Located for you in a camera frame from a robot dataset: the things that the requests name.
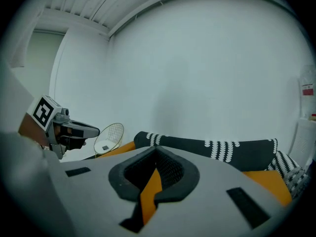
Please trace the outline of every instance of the wire chair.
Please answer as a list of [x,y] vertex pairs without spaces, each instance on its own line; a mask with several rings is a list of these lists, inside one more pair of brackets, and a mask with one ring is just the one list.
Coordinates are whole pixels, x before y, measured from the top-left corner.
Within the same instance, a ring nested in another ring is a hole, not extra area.
[[114,123],[103,129],[94,141],[94,151],[98,155],[106,154],[118,148],[123,139],[124,126]]

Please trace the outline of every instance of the white wall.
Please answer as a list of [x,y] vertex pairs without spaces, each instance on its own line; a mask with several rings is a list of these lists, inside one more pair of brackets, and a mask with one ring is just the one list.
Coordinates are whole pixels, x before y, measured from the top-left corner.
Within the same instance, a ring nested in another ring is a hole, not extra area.
[[25,67],[12,69],[36,99],[48,94],[51,71],[62,39],[61,35],[33,33],[27,48]]
[[[94,125],[108,125],[107,95],[110,78],[107,76],[106,38],[98,33],[70,28],[60,45],[52,71],[49,95],[64,108],[70,118]],[[81,160],[94,155],[94,139],[80,150],[66,152],[62,161]]]
[[277,138],[288,153],[297,78],[313,59],[296,22],[262,0],[174,0],[115,39],[109,123],[193,139]]

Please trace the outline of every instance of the black and white patterned cushion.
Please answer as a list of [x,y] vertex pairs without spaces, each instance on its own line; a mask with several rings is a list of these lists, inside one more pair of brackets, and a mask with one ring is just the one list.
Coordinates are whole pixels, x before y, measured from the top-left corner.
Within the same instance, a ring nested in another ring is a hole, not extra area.
[[139,132],[135,147],[162,145],[226,162],[240,171],[265,170],[277,153],[277,139],[258,141],[203,141]]
[[265,170],[277,170],[285,182],[292,198],[302,194],[310,178],[290,156],[278,151]]

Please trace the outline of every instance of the orange stripe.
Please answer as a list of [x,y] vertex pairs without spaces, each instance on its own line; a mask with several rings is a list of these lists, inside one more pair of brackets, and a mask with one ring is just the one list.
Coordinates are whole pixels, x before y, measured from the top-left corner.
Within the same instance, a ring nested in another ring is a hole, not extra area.
[[143,223],[144,225],[150,220],[156,211],[154,204],[155,194],[162,191],[161,179],[157,169],[153,172],[146,187],[140,194],[140,202],[142,205]]

